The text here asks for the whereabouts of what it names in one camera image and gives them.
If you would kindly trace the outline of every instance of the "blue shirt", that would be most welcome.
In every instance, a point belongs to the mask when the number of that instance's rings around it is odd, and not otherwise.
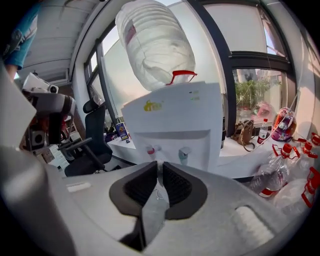
[[[36,36],[39,9],[40,3],[34,4],[15,27],[3,53],[4,64],[15,65],[18,70],[23,68],[30,45]]]

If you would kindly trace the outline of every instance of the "window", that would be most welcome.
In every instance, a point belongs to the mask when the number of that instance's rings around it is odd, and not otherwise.
[[[90,64],[91,64],[91,70],[95,70],[95,67],[97,66],[97,54],[94,53],[91,57],[91,60],[90,60]]]
[[[101,105],[102,103],[105,102],[105,97],[102,92],[99,75],[97,75],[94,78],[92,84],[89,85],[89,96],[98,105]]]
[[[277,111],[290,105],[288,89],[295,90],[289,82],[294,77],[292,62],[275,24],[261,4],[203,2],[223,36],[223,39],[212,36],[213,40],[227,44],[229,50],[227,62],[231,64],[234,87],[230,79],[227,84],[228,114],[231,115],[228,136],[233,134],[233,123],[239,121],[254,120],[255,125],[259,125],[267,118],[272,123]],[[232,19],[226,22],[225,17]],[[223,71],[225,76],[230,74],[226,65]]]
[[[219,83],[221,91],[224,93],[223,79],[216,59],[217,53],[214,52],[206,31],[193,13],[193,10],[185,2],[170,1],[169,3],[167,1],[164,4],[172,4],[169,8],[178,19],[193,50],[196,63],[195,72],[198,75],[192,81]],[[122,116],[121,108],[126,103],[150,92],[141,85],[134,75],[126,49],[118,40],[119,37],[116,30],[116,27],[111,29],[110,33],[102,41],[102,47],[108,95],[113,105],[115,116],[118,118]]]
[[[106,53],[118,40],[119,40],[119,34],[118,34],[117,26],[115,25],[113,29],[111,29],[110,32],[102,40],[103,55],[106,55]]]
[[[268,119],[272,123],[282,106],[283,74],[267,69],[234,69],[236,121]]]
[[[267,53],[284,57],[285,50],[282,45],[281,39],[276,32],[275,26],[272,24],[268,16],[261,8],[259,8],[258,10],[264,28]]]
[[[264,26],[256,7],[209,4],[205,9],[219,27],[230,51],[267,52]]]
[[[93,99],[94,102],[97,103],[99,106],[105,102],[105,97],[102,92],[99,75],[97,75],[94,78],[92,84],[88,86],[88,91],[90,99]],[[104,122],[106,127],[110,128],[112,126],[112,120],[108,109],[105,110]]]

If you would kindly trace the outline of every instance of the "black chair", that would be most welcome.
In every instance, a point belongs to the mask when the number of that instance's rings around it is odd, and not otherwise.
[[[105,165],[111,160],[112,150],[104,140],[104,124],[106,106],[96,104],[93,99],[83,106],[85,117],[85,140],[69,142],[58,150],[74,151],[81,148],[84,155],[68,165],[64,173],[67,177],[93,174],[97,170],[105,170]]]

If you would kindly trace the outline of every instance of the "bag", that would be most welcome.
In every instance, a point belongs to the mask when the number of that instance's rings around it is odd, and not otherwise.
[[[240,134],[236,134],[237,129],[240,126],[242,126],[241,132],[240,132]],[[253,120],[246,120],[244,122],[239,122],[235,125],[235,132],[231,136],[231,139],[235,140],[240,145],[242,145],[246,151],[251,152],[252,150],[255,149],[255,144],[250,142],[254,138],[254,136],[252,136],[253,131],[254,131],[254,121]],[[252,150],[246,149],[247,145],[252,145],[253,149]]]

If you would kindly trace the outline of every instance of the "white countertop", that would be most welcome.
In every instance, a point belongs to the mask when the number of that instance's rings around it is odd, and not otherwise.
[[[284,142],[269,138],[265,143],[259,145],[256,137],[251,142],[255,144],[255,150],[250,153],[233,139],[225,138],[224,146],[220,150],[217,168],[212,172],[229,178],[250,177],[272,152],[272,144],[276,144],[279,147],[284,144]],[[133,164],[142,164],[144,162],[131,139],[129,143],[126,143],[125,140],[117,138],[107,144],[112,149],[112,155],[115,157]],[[251,150],[252,146],[249,145],[246,148]]]

